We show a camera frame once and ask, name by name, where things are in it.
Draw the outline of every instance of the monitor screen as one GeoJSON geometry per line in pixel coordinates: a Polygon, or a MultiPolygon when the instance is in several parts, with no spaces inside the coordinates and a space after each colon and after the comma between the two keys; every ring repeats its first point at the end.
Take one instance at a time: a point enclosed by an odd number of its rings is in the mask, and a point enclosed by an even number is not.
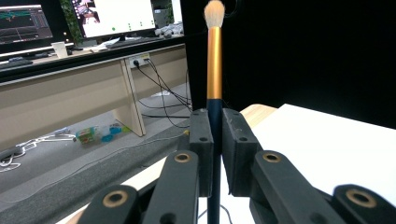
{"type": "Polygon", "coordinates": [[[84,38],[155,29],[150,0],[71,0],[84,38]]]}
{"type": "Polygon", "coordinates": [[[74,45],[58,0],[0,1],[0,61],[50,51],[60,41],[74,45]]]}

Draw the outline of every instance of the gold brush ferrule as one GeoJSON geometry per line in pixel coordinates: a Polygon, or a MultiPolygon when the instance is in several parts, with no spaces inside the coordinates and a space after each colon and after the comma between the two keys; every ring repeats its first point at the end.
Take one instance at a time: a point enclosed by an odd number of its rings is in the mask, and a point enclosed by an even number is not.
{"type": "Polygon", "coordinates": [[[221,28],[211,27],[207,39],[207,99],[221,99],[221,28]]]}

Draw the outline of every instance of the makeup brush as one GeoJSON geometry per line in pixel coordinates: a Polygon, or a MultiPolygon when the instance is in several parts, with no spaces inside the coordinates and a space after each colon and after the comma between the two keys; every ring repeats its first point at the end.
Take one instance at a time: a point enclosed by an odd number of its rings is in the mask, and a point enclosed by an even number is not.
{"type": "Polygon", "coordinates": [[[209,1],[205,7],[205,20],[208,28],[206,109],[214,140],[212,192],[211,196],[207,199],[207,223],[210,224],[219,223],[220,208],[222,125],[221,25],[223,19],[224,5],[219,0],[209,1]]]}

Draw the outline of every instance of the brush bristles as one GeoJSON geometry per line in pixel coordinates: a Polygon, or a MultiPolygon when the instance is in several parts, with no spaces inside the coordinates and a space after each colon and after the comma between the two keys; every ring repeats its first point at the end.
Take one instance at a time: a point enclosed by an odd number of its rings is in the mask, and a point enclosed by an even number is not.
{"type": "Polygon", "coordinates": [[[224,5],[220,0],[211,0],[205,7],[207,28],[221,27],[224,19],[224,5]]]}

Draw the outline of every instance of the power outlet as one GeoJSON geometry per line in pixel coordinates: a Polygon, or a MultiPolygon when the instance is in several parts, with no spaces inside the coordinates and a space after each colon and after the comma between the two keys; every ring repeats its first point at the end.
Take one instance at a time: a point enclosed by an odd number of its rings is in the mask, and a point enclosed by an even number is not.
{"type": "Polygon", "coordinates": [[[136,67],[136,65],[134,65],[134,61],[137,61],[139,63],[139,67],[141,67],[141,66],[149,63],[148,61],[145,61],[145,59],[149,59],[148,53],[137,54],[137,55],[134,55],[129,58],[129,64],[130,64],[131,68],[134,68],[134,67],[136,67]]]}

